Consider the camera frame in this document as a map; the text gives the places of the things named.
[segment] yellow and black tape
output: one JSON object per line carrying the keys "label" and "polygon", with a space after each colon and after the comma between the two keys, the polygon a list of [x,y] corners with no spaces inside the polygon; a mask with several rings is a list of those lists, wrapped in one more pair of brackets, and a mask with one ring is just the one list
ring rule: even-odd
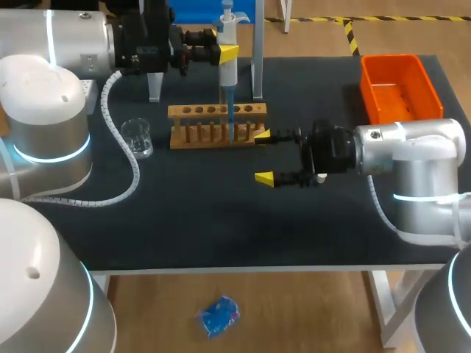
{"label": "yellow and black tape", "polygon": [[348,43],[350,44],[350,51],[353,56],[360,55],[358,44],[356,43],[355,36],[353,35],[352,21],[344,21],[345,34],[347,35]]}
{"label": "yellow and black tape", "polygon": [[[296,17],[291,22],[326,22],[335,21],[471,21],[471,16],[324,16]],[[265,22],[284,22],[282,18],[266,17]]]}

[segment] blue plastic bag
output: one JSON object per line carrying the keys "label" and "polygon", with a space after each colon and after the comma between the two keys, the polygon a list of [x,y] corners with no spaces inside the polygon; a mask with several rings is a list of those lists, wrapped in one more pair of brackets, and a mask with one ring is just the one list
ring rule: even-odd
{"label": "blue plastic bag", "polygon": [[216,337],[234,325],[241,314],[238,306],[231,298],[222,296],[220,300],[195,316],[202,324],[209,338]]}

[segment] wooden test tube rack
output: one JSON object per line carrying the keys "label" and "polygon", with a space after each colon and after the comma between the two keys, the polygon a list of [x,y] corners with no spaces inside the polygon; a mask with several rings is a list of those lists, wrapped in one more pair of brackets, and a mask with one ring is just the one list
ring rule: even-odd
{"label": "wooden test tube rack", "polygon": [[265,132],[267,117],[264,103],[234,105],[234,140],[229,140],[227,106],[171,105],[169,119],[173,121],[170,149],[217,149],[255,146],[253,138]]}

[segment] robotic arm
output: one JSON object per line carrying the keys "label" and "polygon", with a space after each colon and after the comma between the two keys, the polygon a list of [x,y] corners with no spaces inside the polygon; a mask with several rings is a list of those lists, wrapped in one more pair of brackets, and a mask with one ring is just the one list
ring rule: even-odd
{"label": "robotic arm", "polygon": [[[350,169],[367,175],[377,211],[403,240],[421,245],[462,245],[471,238],[471,200],[458,193],[458,167],[466,139],[452,119],[359,126],[350,131],[326,121],[313,129],[255,138],[259,144],[292,141],[300,148],[301,169],[257,173],[255,179],[274,188],[318,185],[327,174]],[[394,174],[396,220],[384,215],[372,175]]]}

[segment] table leg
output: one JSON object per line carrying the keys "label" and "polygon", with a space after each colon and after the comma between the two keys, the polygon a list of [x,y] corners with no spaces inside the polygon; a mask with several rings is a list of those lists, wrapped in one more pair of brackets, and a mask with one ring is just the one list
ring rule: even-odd
{"label": "table leg", "polygon": [[263,36],[265,30],[265,0],[256,0],[252,43],[252,97],[261,101],[263,83]]}
{"label": "table leg", "polygon": [[93,279],[95,279],[96,284],[103,290],[103,293],[108,294],[108,287],[110,286],[111,276],[106,274],[93,274]]}
{"label": "table leg", "polygon": [[289,32],[289,24],[291,22],[291,6],[293,0],[288,0],[285,4],[285,0],[281,1],[281,11],[283,12],[283,20],[285,21],[285,33]]}
{"label": "table leg", "polygon": [[402,346],[411,332],[410,318],[415,298],[435,271],[406,271],[394,290],[386,271],[369,271],[384,348]]}

